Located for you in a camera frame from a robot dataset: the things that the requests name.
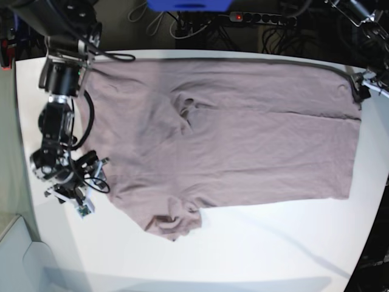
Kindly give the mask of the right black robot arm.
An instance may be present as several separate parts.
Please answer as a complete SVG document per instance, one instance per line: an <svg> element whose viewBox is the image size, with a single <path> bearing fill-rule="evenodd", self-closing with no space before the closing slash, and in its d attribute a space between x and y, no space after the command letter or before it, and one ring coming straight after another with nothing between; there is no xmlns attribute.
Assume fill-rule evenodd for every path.
<svg viewBox="0 0 389 292"><path fill-rule="evenodd" d="M72 152L88 138L94 104L84 84L98 55L102 24L93 1L4 1L4 5L45 38L46 62L39 88L48 96L38 119L40 148L30 156L30 168L50 184L46 196L71 203L85 216L93 213L92 191L109 193L103 166L91 150L78 159Z"/></svg>

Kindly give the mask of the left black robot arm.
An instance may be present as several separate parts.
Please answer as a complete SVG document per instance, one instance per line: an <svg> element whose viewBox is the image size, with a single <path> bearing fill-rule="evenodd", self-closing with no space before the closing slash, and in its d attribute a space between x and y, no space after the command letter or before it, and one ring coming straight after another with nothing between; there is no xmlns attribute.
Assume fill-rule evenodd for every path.
<svg viewBox="0 0 389 292"><path fill-rule="evenodd" d="M325 1L336 12L336 34L351 56L365 66L349 76L354 101L371 91L388 97L388 1Z"/></svg>

